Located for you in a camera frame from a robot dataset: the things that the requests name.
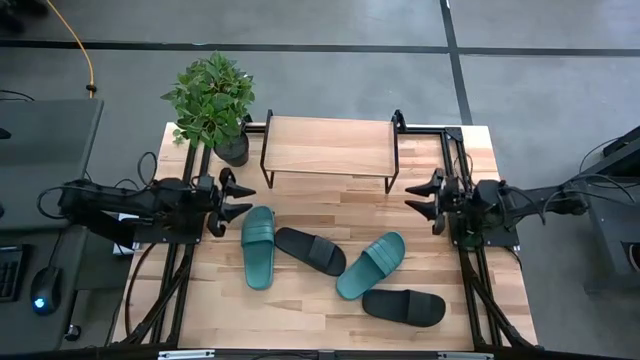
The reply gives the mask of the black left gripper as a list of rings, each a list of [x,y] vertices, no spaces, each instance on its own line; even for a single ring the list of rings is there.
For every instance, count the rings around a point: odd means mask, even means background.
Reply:
[[[226,196],[238,199],[256,194],[255,190],[238,185],[230,180],[232,178],[232,170],[229,167],[223,168],[218,177],[219,184],[213,194],[214,209],[208,215],[206,227],[217,238],[225,235],[228,223],[231,223],[235,218],[253,207],[251,203],[225,203]]]

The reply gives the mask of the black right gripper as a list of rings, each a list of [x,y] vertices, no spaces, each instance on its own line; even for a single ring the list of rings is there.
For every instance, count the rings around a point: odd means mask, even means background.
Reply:
[[[437,168],[432,180],[422,185],[407,187],[407,193],[428,197],[434,195],[434,201],[422,202],[405,200],[404,203],[420,213],[429,221],[434,221],[432,233],[440,235],[446,227],[445,214],[460,209],[463,191],[458,177],[447,176],[445,170]]]

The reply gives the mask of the green rubber slide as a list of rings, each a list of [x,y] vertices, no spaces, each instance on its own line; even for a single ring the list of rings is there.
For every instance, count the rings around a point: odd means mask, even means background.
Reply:
[[[345,300],[355,300],[393,273],[403,262],[405,240],[388,232],[364,248],[359,257],[338,277],[336,291]]]
[[[275,217],[267,206],[252,208],[241,230],[241,247],[247,285],[266,290],[273,282]]]

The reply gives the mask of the black rubber slide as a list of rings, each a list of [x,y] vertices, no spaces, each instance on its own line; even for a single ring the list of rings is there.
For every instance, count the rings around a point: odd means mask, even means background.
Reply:
[[[446,313],[443,298],[410,289],[368,290],[362,297],[362,307],[373,317],[415,327],[435,326]]]
[[[338,277],[346,269],[344,251],[322,236],[282,227],[275,233],[275,245],[286,254],[326,275]]]

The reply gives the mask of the wooden shelf black metal frame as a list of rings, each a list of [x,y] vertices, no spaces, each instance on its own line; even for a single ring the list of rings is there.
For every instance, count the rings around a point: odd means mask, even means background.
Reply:
[[[390,193],[399,174],[398,134],[406,128],[397,109],[379,120],[296,117],[267,112],[260,168],[267,186],[277,173],[344,175],[384,180]]]

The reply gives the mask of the green potted plant black pot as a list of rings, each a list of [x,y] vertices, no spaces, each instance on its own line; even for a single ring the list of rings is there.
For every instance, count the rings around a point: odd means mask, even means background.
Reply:
[[[236,62],[215,52],[179,73],[161,96],[177,114],[176,144],[204,145],[232,167],[248,162],[246,123],[255,101],[253,77]]]

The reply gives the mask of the black metal stand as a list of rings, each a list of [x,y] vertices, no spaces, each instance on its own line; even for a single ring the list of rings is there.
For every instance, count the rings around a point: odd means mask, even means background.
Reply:
[[[640,291],[640,125],[591,153],[598,158],[579,172],[592,176],[584,189],[605,270],[585,291]]]

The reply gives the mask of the grey desk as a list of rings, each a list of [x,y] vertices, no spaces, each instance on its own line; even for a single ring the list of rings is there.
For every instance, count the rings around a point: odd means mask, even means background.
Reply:
[[[0,102],[0,231],[61,228],[59,193],[80,179],[103,112],[98,99]]]
[[[0,245],[23,244],[24,277],[16,301],[0,303],[0,355],[99,347],[113,336],[114,318],[124,295],[133,255],[79,227],[0,233]],[[51,264],[62,270],[61,305],[51,315],[36,314],[30,302],[35,274]],[[70,324],[82,333],[64,339]]]

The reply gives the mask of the black computer mouse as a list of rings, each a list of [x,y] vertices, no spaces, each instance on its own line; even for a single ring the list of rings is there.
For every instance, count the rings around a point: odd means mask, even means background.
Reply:
[[[34,276],[30,298],[33,311],[46,316],[53,314],[61,302],[62,270],[59,267],[48,266],[39,270]]]

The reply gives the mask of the black keyboard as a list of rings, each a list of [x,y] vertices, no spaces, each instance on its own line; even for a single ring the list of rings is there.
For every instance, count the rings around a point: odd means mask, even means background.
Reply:
[[[23,245],[0,246],[0,302],[13,302],[19,297],[24,257]]]

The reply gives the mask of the black aluminium table frame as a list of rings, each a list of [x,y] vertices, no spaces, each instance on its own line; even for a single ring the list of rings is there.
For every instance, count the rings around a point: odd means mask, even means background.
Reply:
[[[274,280],[265,290],[245,280],[241,224],[221,238],[204,233],[182,294],[169,303],[160,335],[181,348],[461,350],[476,337],[492,339],[495,322],[460,268],[447,235],[434,235],[413,210],[408,188],[425,183],[447,162],[470,161],[475,180],[494,179],[497,165],[484,126],[411,125],[398,137],[398,177],[391,189],[378,178],[279,173],[267,182],[261,166],[264,127],[249,126],[249,162],[236,170],[254,190],[252,202],[273,209],[278,226],[323,236],[349,261],[381,235],[396,231],[406,243],[400,267],[382,282],[388,290],[442,297],[444,318],[429,328],[374,318],[346,300],[333,277],[277,252]]]

